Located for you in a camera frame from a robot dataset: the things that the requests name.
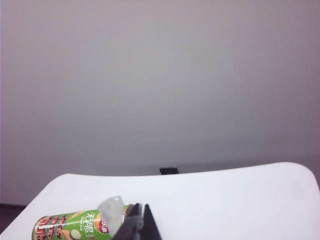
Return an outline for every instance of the can label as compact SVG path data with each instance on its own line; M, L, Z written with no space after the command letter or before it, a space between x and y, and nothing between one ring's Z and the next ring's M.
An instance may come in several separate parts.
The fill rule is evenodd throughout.
M98 210L78 211L40 218L32 240L110 240L108 223Z

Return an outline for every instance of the black object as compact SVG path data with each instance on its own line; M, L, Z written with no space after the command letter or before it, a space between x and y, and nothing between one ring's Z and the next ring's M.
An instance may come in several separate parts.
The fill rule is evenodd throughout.
M134 205L112 240L162 240L148 204Z
M168 166L168 167L161 167L160 168L161 175L167 175L167 174L178 174L178 169L176 166Z

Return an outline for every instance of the white surface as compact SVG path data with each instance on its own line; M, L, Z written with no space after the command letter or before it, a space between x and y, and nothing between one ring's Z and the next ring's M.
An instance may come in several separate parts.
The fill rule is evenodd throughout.
M1 203L27 205L64 173L168 165L290 161L320 179L320 0L1 0L1 11Z
M149 203L163 240L319 240L320 192L296 163L158 176L64 174L2 233L28 240L42 216L95 209L110 196Z

